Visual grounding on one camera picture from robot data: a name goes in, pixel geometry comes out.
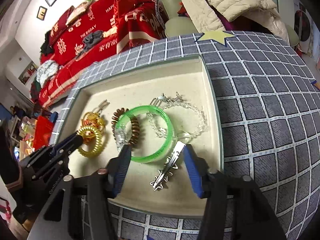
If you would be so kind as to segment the silver star hair clip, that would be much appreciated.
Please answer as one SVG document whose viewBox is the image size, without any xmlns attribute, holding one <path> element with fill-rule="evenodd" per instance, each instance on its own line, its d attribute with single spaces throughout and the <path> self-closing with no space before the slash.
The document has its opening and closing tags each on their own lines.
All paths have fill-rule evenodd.
<svg viewBox="0 0 320 240">
<path fill-rule="evenodd" d="M 166 183 L 173 175 L 172 170 L 177 170 L 177 161 L 185 148 L 185 144 L 181 141 L 178 141 L 172 150 L 171 155 L 166 158 L 164 163 L 164 168 L 162 170 L 158 170 L 158 175 L 154 177 L 154 180 L 150 182 L 150 185 L 153 188 L 153 191 L 164 189 L 163 183 Z"/>
</svg>

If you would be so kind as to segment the green plastic bangle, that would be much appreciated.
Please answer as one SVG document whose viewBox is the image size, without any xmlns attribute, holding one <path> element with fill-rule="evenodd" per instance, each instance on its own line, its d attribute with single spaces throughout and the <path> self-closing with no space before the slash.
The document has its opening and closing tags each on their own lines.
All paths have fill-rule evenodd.
<svg viewBox="0 0 320 240">
<path fill-rule="evenodd" d="M 112 117 L 112 133 L 116 149 L 131 147 L 131 160 L 153 163 L 166 157 L 173 149 L 174 128 L 165 111 L 144 105 L 118 109 Z"/>
</svg>

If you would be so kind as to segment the red gift bag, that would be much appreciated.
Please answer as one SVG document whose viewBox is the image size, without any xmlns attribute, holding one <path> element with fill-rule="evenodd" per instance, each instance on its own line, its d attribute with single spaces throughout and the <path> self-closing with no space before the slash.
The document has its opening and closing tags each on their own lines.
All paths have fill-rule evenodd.
<svg viewBox="0 0 320 240">
<path fill-rule="evenodd" d="M 43 146 L 48 146 L 54 124 L 46 117 L 39 116 L 36 123 L 35 135 L 33 140 L 34 150 L 39 150 Z"/>
</svg>

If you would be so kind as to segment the light patterned folded blanket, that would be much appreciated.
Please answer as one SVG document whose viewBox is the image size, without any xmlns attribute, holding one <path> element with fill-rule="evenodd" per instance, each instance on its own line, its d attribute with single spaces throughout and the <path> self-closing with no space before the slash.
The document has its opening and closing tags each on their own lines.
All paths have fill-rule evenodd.
<svg viewBox="0 0 320 240">
<path fill-rule="evenodd" d="M 54 60 L 47 60 L 39 66 L 36 73 L 36 81 L 43 88 L 47 80 L 51 79 L 60 69 L 60 65 Z"/>
</svg>

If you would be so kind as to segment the black clothing on sofa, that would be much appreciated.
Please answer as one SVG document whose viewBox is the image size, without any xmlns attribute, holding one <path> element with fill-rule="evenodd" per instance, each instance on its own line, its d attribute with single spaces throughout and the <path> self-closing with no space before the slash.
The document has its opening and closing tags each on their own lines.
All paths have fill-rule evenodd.
<svg viewBox="0 0 320 240">
<path fill-rule="evenodd" d="M 52 46 L 49 44 L 50 33 L 51 33 L 50 30 L 46 32 L 44 43 L 40 47 L 41 54 L 43 54 L 45 56 L 53 53 L 53 51 L 54 51 Z"/>
</svg>

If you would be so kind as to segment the grey clothing on sofa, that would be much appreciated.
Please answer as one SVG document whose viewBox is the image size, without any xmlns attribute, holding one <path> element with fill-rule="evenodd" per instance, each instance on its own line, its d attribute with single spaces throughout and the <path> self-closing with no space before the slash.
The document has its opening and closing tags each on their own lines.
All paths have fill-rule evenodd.
<svg viewBox="0 0 320 240">
<path fill-rule="evenodd" d="M 103 39 L 103 31 L 97 30 L 93 33 L 88 34 L 82 40 L 84 45 L 83 49 L 77 54 L 76 57 L 88 52 L 91 48 L 93 48 L 96 44 L 98 44 Z"/>
</svg>

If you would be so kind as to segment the red covered sofa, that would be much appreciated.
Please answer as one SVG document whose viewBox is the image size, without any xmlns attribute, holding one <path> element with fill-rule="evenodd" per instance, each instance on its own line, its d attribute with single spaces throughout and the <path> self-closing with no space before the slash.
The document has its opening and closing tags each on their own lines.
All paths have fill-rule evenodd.
<svg viewBox="0 0 320 240">
<path fill-rule="evenodd" d="M 165 37 L 156 0 L 85 0 L 71 6 L 46 32 L 31 84 L 33 103 L 48 107 L 72 89 L 87 67 Z"/>
</svg>

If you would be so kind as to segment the red embroidered pillow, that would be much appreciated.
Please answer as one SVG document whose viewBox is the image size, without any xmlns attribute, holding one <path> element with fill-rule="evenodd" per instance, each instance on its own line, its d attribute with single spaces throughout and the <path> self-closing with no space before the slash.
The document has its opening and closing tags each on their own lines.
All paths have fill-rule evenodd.
<svg viewBox="0 0 320 240">
<path fill-rule="evenodd" d="M 67 28 L 67 19 L 73 12 L 75 7 L 72 5 L 69 9 L 67 9 L 58 19 L 58 21 L 53 25 L 50 33 L 49 33 L 49 45 L 52 46 L 56 40 L 61 36 L 61 34 Z"/>
</svg>

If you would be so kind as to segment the beige green pillow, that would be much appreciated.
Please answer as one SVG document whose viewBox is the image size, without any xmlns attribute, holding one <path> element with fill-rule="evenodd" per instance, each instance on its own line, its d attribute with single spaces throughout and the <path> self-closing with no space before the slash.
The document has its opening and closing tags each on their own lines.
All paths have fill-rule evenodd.
<svg viewBox="0 0 320 240">
<path fill-rule="evenodd" d="M 78 20 L 78 18 L 84 14 L 88 9 L 89 6 L 94 2 L 94 0 L 85 0 L 80 5 L 78 5 L 68 16 L 66 21 L 66 26 L 70 26 L 75 21 Z"/>
</svg>

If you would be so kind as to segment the washing machine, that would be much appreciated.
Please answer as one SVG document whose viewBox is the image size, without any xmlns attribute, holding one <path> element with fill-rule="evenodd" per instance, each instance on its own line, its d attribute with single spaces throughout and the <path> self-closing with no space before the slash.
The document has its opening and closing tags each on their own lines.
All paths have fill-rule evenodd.
<svg viewBox="0 0 320 240">
<path fill-rule="evenodd" d="M 313 53 L 313 20 L 300 0 L 293 0 L 294 31 L 298 35 L 298 49 L 306 55 Z"/>
</svg>

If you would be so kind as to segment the beige down jacket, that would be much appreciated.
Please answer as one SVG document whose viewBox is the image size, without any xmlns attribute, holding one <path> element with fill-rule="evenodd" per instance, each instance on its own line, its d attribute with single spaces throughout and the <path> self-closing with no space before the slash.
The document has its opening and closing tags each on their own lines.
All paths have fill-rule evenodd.
<svg viewBox="0 0 320 240">
<path fill-rule="evenodd" d="M 228 22 L 244 16 L 273 35 L 289 43 L 285 23 L 277 12 L 277 5 L 272 0 L 181 0 L 190 19 L 199 33 L 206 31 L 225 31 L 219 12 Z"/>
</svg>

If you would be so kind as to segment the wall painting landscape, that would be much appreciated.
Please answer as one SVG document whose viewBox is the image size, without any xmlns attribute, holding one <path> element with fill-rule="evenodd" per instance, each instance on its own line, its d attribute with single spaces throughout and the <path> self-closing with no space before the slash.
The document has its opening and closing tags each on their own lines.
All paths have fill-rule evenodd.
<svg viewBox="0 0 320 240">
<path fill-rule="evenodd" d="M 18 79 L 25 85 L 32 77 L 32 75 L 36 73 L 37 68 L 38 66 L 33 61 L 31 61 Z"/>
</svg>

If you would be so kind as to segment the small dark picture frame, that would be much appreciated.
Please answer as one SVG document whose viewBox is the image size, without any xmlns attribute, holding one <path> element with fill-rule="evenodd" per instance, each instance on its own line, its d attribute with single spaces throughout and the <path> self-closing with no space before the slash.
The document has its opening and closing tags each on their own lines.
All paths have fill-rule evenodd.
<svg viewBox="0 0 320 240">
<path fill-rule="evenodd" d="M 45 8 L 43 6 L 40 6 L 39 9 L 38 9 L 36 18 L 41 20 L 41 21 L 44 21 L 46 13 L 47 13 L 47 8 Z"/>
</svg>

